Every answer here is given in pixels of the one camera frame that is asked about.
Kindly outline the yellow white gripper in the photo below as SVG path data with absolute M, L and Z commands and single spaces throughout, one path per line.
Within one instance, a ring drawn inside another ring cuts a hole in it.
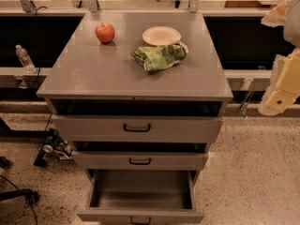
M 288 56 L 277 55 L 258 111 L 263 115 L 277 115 L 290 108 L 300 97 L 300 48 Z

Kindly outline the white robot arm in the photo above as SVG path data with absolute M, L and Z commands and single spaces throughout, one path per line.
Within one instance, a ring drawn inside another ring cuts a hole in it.
M 300 97 L 300 0 L 277 4 L 263 18 L 262 24 L 283 27 L 283 37 L 295 49 L 287 56 L 277 55 L 258 111 L 263 115 L 283 113 Z

